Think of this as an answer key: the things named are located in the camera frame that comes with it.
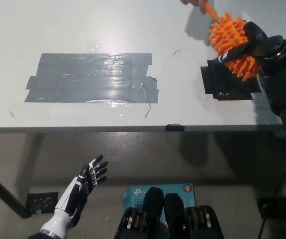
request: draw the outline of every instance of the prosthetic hand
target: prosthetic hand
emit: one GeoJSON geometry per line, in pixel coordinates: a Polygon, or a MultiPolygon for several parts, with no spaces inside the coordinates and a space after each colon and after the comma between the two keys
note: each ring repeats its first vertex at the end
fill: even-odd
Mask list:
{"type": "Polygon", "coordinates": [[[58,204],[54,216],[46,222],[40,233],[29,239],[65,239],[67,231],[78,223],[81,212],[88,200],[88,195],[101,182],[106,180],[102,176],[107,171],[107,162],[99,163],[103,159],[100,155],[89,164],[85,164],[80,174],[69,184],[58,204]]]}

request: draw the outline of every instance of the black metal bracket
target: black metal bracket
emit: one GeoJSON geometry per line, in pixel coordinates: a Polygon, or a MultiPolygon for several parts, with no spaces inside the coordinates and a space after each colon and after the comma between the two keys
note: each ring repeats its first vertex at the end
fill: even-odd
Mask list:
{"type": "Polygon", "coordinates": [[[286,197],[259,198],[258,209],[263,219],[286,219],[286,197]]]}

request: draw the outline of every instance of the white table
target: white table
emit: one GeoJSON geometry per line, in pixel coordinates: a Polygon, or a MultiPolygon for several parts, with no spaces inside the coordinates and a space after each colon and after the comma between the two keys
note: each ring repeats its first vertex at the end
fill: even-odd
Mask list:
{"type": "MultiPolygon", "coordinates": [[[[217,0],[214,6],[220,14],[229,10],[254,21],[268,35],[286,37],[282,0],[217,0]]],[[[179,0],[0,0],[0,132],[281,125],[262,94],[232,102],[204,93],[200,66],[216,56],[206,45],[209,23],[209,16],[179,0]],[[148,104],[24,103],[41,53],[106,52],[152,53],[148,76],[157,79],[159,96],[146,118],[148,104]]]]}

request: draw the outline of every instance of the gray floor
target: gray floor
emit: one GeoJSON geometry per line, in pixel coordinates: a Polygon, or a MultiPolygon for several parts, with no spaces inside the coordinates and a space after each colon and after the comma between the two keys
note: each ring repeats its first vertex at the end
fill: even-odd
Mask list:
{"type": "MultiPolygon", "coordinates": [[[[129,185],[192,182],[197,203],[215,209],[226,239],[255,239],[262,221],[255,198],[271,195],[286,170],[286,144],[268,133],[0,134],[0,181],[22,201],[27,192],[62,194],[99,154],[109,161],[108,180],[69,238],[113,238],[129,185]]],[[[24,239],[50,217],[22,220],[0,201],[0,239],[24,239]]],[[[263,238],[286,238],[286,221],[268,221],[263,238]]]]}

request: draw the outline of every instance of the tape strip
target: tape strip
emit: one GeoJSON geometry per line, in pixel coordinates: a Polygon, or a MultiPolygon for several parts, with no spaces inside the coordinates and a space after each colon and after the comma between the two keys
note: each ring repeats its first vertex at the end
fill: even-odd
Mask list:
{"type": "Polygon", "coordinates": [[[39,65],[152,65],[151,53],[57,54],[42,53],[39,65]]]}
{"type": "Polygon", "coordinates": [[[126,102],[157,103],[158,90],[30,90],[25,102],[44,103],[85,103],[85,102],[126,102]]]}
{"type": "Polygon", "coordinates": [[[150,53],[42,54],[26,102],[157,103],[150,53]]]}
{"type": "Polygon", "coordinates": [[[105,76],[76,76],[64,75],[54,84],[47,84],[44,79],[30,77],[28,90],[68,90],[68,89],[156,89],[157,81],[151,77],[105,77],[105,76]]]}

